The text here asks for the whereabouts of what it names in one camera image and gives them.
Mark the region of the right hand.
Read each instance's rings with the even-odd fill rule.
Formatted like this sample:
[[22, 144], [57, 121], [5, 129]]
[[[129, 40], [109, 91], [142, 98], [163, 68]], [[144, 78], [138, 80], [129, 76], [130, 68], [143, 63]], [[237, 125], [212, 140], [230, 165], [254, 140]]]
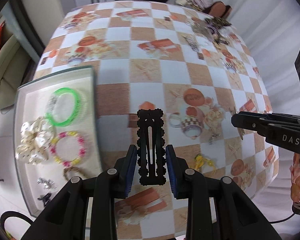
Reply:
[[300, 154], [294, 153], [293, 164], [289, 168], [291, 175], [290, 197], [294, 203], [300, 204]]

